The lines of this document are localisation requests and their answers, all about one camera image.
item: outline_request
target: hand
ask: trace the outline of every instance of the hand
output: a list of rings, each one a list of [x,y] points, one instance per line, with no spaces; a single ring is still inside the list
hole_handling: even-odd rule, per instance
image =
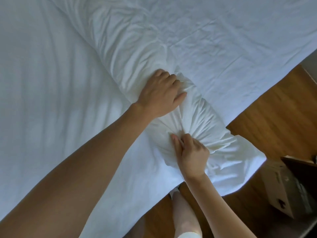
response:
[[[141,91],[137,104],[140,104],[152,119],[172,112],[186,98],[187,93],[177,95],[181,82],[176,75],[162,69],[157,70]]]
[[[171,135],[173,140],[177,163],[184,179],[196,179],[205,174],[205,167],[210,155],[209,150],[190,134],[182,136],[182,146],[176,135]]]

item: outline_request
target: mattress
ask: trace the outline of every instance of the mattress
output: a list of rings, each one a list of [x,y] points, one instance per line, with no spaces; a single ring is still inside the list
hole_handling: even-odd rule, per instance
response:
[[[135,0],[226,124],[317,47],[316,0],[274,0],[274,8],[263,5],[265,0],[240,1],[213,0],[215,8],[207,6],[210,0]],[[53,3],[0,3],[2,219],[50,170],[115,121],[129,102]],[[252,22],[249,18],[257,12],[251,7],[261,7]],[[165,165],[143,133],[81,236],[124,236],[180,182],[179,171]]]

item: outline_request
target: wooden floor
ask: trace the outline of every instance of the wooden floor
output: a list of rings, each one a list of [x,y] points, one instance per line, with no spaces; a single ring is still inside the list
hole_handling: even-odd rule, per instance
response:
[[[268,159],[279,160],[285,155],[311,159],[317,154],[317,85],[297,66],[227,128],[232,134],[248,139]],[[204,237],[213,237],[185,183],[180,191],[194,209]],[[270,232],[278,220],[284,220],[283,224],[289,223],[288,226],[293,222],[268,204],[259,172],[224,200],[258,237],[273,237]],[[145,223],[145,238],[174,237],[172,203],[168,196],[145,214]]]

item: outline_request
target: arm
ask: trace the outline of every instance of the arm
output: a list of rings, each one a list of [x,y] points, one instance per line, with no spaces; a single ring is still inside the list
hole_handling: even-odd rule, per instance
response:
[[[189,134],[172,135],[177,162],[191,193],[206,216],[215,238],[256,238],[218,194],[204,169],[209,151]]]
[[[138,101],[45,176],[0,222],[2,238],[78,237],[123,156],[146,126],[175,109],[180,81],[158,70]]]

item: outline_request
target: left hand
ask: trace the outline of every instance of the left hand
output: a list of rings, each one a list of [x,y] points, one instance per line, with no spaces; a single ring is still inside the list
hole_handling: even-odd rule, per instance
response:
[[[152,119],[172,112],[186,98],[187,93],[177,95],[181,82],[176,75],[159,69],[147,81],[136,102]]]

